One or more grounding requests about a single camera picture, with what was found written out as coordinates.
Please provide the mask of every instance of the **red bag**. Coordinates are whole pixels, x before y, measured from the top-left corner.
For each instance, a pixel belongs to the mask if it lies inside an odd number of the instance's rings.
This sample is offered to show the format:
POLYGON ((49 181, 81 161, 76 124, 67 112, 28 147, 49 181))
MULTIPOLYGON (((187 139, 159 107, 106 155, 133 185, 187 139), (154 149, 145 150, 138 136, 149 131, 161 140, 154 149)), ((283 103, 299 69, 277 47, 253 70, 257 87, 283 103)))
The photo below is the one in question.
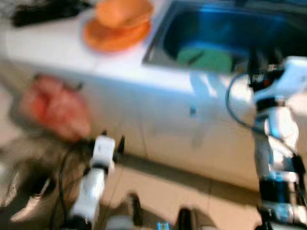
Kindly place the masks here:
POLYGON ((55 77, 40 75, 23 95, 20 109, 64 139, 77 141, 91 133, 84 100, 55 77))

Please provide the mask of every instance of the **green sponge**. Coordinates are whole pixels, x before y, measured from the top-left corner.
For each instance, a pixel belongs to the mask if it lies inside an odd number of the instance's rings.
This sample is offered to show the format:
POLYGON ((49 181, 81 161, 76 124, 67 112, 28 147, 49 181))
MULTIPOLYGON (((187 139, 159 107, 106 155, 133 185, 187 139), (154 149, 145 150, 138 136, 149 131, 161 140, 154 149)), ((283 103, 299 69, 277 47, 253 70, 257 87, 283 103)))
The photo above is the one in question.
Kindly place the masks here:
POLYGON ((186 64, 195 69, 204 69, 216 72, 231 72, 232 56, 219 49, 186 47, 180 50, 177 62, 186 64))

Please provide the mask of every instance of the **tiled floor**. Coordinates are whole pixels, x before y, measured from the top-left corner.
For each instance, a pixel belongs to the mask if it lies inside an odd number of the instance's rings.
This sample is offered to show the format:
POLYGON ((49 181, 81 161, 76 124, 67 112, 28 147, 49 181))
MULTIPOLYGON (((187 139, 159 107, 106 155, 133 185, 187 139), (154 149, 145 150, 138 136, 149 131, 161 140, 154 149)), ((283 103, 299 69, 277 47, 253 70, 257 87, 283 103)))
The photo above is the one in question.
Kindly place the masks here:
MULTIPOLYGON (((21 134, 7 118, 11 102, 9 93, 0 90, 0 144, 21 134)), ((145 221, 174 224, 182 206, 199 208, 221 230, 252 230, 260 221, 256 192, 125 156, 107 180, 96 229, 104 226, 107 216, 130 192, 139 194, 148 214, 145 221)))

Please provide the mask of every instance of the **white cabinet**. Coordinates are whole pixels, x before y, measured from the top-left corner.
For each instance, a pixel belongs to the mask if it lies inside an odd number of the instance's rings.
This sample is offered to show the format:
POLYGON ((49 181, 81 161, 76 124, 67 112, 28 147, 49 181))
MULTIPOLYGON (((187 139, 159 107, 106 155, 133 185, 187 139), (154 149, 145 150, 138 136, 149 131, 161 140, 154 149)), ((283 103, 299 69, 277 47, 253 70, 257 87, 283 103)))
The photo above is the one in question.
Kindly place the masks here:
POLYGON ((202 95, 158 90, 140 93, 138 105, 148 158, 257 189, 251 132, 224 119, 227 114, 221 117, 224 101, 208 92, 202 95))
POLYGON ((140 114, 132 89, 118 82, 88 78, 80 93, 90 109, 94 136, 103 129, 116 141, 124 135, 127 153, 146 156, 140 114))

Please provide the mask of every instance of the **stack of plates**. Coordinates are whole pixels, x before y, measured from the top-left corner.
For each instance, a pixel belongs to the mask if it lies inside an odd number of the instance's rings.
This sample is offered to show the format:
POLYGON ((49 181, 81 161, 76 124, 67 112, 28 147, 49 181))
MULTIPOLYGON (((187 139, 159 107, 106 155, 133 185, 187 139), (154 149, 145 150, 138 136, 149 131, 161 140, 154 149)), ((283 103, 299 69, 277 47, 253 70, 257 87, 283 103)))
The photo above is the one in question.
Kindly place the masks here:
POLYGON ((148 0, 101 1, 96 5, 95 17, 84 27, 84 40, 100 52, 125 50, 149 34, 152 13, 148 0))

